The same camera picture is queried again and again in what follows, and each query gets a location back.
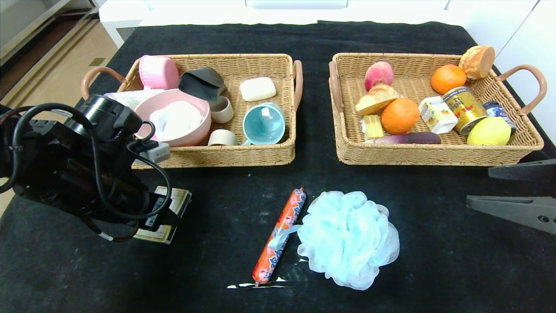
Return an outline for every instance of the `lemon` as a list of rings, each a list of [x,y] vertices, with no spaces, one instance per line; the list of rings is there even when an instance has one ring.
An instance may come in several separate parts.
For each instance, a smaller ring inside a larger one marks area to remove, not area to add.
[[[508,123],[501,118],[488,117],[482,119],[471,129],[467,137],[468,145],[505,145],[510,140],[512,129]]]

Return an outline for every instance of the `bread roll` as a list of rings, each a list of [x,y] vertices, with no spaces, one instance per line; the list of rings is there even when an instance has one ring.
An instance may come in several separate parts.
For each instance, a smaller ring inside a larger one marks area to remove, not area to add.
[[[463,69],[470,80],[488,76],[494,63],[494,48],[490,46],[474,46],[459,60],[459,67]]]

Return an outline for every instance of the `yellow sponge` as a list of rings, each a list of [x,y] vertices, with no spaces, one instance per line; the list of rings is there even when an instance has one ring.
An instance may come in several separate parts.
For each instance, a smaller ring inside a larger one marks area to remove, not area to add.
[[[365,115],[361,120],[361,131],[365,135],[365,141],[384,137],[382,124],[378,115]]]

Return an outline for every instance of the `orange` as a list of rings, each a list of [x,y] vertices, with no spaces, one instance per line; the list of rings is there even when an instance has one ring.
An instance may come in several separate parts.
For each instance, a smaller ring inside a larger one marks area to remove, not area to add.
[[[393,135],[407,133],[419,119],[417,103],[411,99],[399,98],[384,109],[380,120],[384,129]]]
[[[446,64],[437,69],[432,78],[430,85],[441,95],[444,95],[450,89],[465,85],[467,75],[456,65]]]

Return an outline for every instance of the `pink bowl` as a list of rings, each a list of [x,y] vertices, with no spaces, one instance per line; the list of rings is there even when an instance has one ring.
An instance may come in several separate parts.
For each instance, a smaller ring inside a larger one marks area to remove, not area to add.
[[[189,133],[183,134],[178,138],[164,140],[164,142],[170,146],[198,145],[205,137],[207,137],[210,130],[210,107],[207,101],[188,95],[179,89],[170,89],[154,95],[139,104],[139,106],[135,108],[135,113],[137,113],[141,119],[148,120],[154,111],[164,109],[168,104],[176,101],[189,102],[191,105],[196,107],[197,110],[199,110],[204,119],[198,127],[194,128]],[[143,125],[135,135],[141,139],[145,138],[150,132],[151,127],[149,125]],[[156,135],[154,135],[151,139],[157,140]]]
[[[165,56],[142,56],[139,77],[145,89],[175,89],[180,83],[176,64]]]

